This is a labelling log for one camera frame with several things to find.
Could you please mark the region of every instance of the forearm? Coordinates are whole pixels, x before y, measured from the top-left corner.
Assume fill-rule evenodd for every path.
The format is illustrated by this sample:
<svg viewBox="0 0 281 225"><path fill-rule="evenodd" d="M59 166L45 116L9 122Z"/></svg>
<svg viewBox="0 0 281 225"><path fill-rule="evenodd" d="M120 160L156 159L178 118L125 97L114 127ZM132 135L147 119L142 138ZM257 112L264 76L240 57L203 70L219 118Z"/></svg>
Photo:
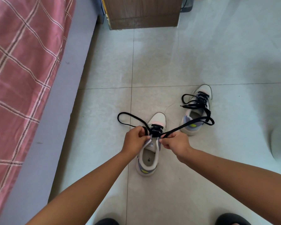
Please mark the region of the forearm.
<svg viewBox="0 0 281 225"><path fill-rule="evenodd" d="M130 161L118 153L65 189L27 225L84 225Z"/></svg>
<svg viewBox="0 0 281 225"><path fill-rule="evenodd" d="M281 224L281 175L192 150L185 164L267 219Z"/></svg>

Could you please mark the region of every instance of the hand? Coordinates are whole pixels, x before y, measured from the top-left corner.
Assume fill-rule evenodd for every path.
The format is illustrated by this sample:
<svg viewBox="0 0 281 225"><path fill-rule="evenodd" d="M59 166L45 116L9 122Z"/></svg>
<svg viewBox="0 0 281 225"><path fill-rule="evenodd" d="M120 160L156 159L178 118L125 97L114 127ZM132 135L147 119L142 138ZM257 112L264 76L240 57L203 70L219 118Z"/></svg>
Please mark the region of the hand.
<svg viewBox="0 0 281 225"><path fill-rule="evenodd" d="M150 136L145 136L143 127L137 126L126 133L121 152L128 155L130 159L133 159L140 152L146 140L149 139Z"/></svg>
<svg viewBox="0 0 281 225"><path fill-rule="evenodd" d="M187 156L194 150L188 142L188 136L182 132L173 132L167 138L160 139L159 142L166 149L172 150L177 159L182 163L186 162Z"/></svg>

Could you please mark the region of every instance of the white sneaker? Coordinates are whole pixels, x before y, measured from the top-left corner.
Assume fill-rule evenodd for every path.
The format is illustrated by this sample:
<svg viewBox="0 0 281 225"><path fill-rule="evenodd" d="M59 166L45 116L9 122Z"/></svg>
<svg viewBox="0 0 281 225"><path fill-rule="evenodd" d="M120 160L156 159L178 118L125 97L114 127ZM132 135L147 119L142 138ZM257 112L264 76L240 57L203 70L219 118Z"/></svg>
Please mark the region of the white sneaker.
<svg viewBox="0 0 281 225"><path fill-rule="evenodd" d="M191 99L189 102L184 101L184 96L189 95L191 96ZM187 125L184 128L181 128L180 131L192 136L195 135L202 125L204 123L208 125L213 125L214 121L212 118L210 118L211 112L210 112L210 105L212 101L212 90L211 87L207 84L203 84L199 86L193 93L193 95L190 94L184 94L182 96L182 102L186 105L182 106L183 108L187 108L187 111L182 118L181 125L191 121L198 119L198 122L195 122L193 124Z"/></svg>
<svg viewBox="0 0 281 225"><path fill-rule="evenodd" d="M136 170L142 176L151 176L156 170L161 149L159 136L167 127L165 114L161 112L154 114L148 121L148 126L152 133L151 138L145 142L136 159Z"/></svg>

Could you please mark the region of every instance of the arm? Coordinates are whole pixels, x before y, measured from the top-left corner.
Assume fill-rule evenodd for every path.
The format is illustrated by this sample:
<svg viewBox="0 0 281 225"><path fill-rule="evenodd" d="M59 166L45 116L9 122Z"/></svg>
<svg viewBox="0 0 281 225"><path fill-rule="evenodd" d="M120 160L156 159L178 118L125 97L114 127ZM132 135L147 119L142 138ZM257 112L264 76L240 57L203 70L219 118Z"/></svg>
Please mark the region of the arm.
<svg viewBox="0 0 281 225"><path fill-rule="evenodd" d="M174 132L160 142L179 161L269 222L281 225L281 174L196 150L181 132Z"/></svg>
<svg viewBox="0 0 281 225"><path fill-rule="evenodd" d="M26 225L86 224L120 173L149 138L144 136L141 126L131 129L120 153L61 192Z"/></svg>

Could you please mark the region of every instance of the shoe tongue label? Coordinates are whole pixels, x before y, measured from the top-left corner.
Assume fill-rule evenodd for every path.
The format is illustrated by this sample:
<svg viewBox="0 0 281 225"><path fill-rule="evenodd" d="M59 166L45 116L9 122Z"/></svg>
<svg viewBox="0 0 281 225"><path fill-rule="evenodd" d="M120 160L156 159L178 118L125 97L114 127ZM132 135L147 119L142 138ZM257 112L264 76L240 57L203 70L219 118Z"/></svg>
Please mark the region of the shoe tongue label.
<svg viewBox="0 0 281 225"><path fill-rule="evenodd" d="M151 142L148 144L148 147L151 147L151 148L152 148L153 146L154 146L154 142L151 141Z"/></svg>

